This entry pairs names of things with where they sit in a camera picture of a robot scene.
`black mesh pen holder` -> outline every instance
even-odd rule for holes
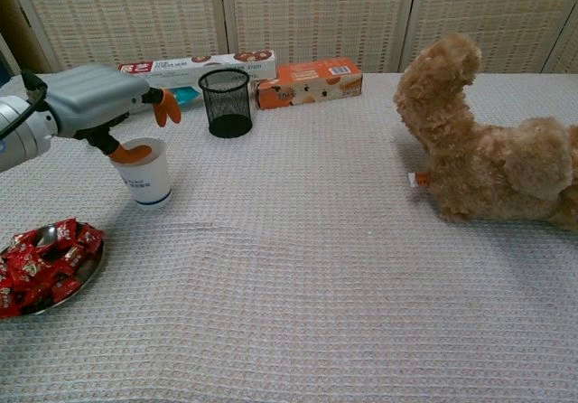
[[[237,69],[213,70],[200,77],[209,131],[214,136],[236,138],[251,130],[248,83],[249,75]]]

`metal plate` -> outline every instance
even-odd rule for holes
[[[83,225],[84,224],[82,223],[77,223],[77,234],[79,233],[80,230],[82,230]],[[5,248],[0,253],[0,255],[4,254],[6,250],[7,248]],[[60,302],[57,302],[56,304],[53,303],[53,301],[49,297],[47,297],[37,305],[25,307],[21,315],[17,315],[15,317],[8,317],[5,320],[11,319],[13,320],[17,319],[18,317],[25,317],[27,315],[43,314],[51,310],[52,308],[56,308],[57,306],[60,306],[65,302],[68,302],[70,299],[72,299],[74,296],[80,293],[90,283],[92,278],[94,278],[94,276],[102,268],[102,264],[105,261],[104,257],[105,257],[105,242],[103,240],[102,243],[100,244],[100,248],[98,249],[98,251],[95,254],[92,254],[84,262],[82,262],[79,269],[74,274],[74,277],[77,278],[82,283],[82,285],[79,287],[77,291],[72,293],[72,295],[62,299]]]

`silver tray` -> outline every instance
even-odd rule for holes
[[[77,223],[77,233],[78,230],[81,230],[83,225],[84,224],[82,224],[81,222]],[[4,254],[6,250],[7,248],[5,248],[2,252],[0,252],[0,255]],[[85,261],[83,261],[78,270],[76,271],[76,273],[74,274],[74,277],[77,278],[80,281],[80,283],[82,283],[82,285],[79,287],[78,290],[73,292],[70,296],[65,297],[60,302],[49,305],[41,303],[41,306],[39,306],[38,310],[33,309],[37,305],[31,305],[30,307],[26,307],[27,308],[26,313],[22,313],[21,315],[17,315],[15,317],[8,317],[5,320],[13,320],[17,319],[18,317],[26,317],[27,315],[43,314],[51,310],[52,308],[56,308],[57,306],[60,306],[65,302],[68,302],[70,299],[72,299],[74,296],[80,293],[90,283],[92,278],[95,277],[98,271],[102,268],[102,264],[105,261],[104,257],[105,257],[105,241],[103,240],[102,243],[100,244],[100,248],[98,248],[98,251],[95,254],[92,254]]]

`fluffy tail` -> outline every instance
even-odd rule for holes
[[[463,134],[474,124],[462,89],[472,84],[480,67],[476,43],[465,35],[448,34],[423,50],[404,72],[394,102],[426,149],[447,134]]]

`cup label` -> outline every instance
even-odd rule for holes
[[[131,188],[148,188],[151,186],[150,183],[146,183],[144,180],[128,180],[124,177],[122,179],[125,184]]]

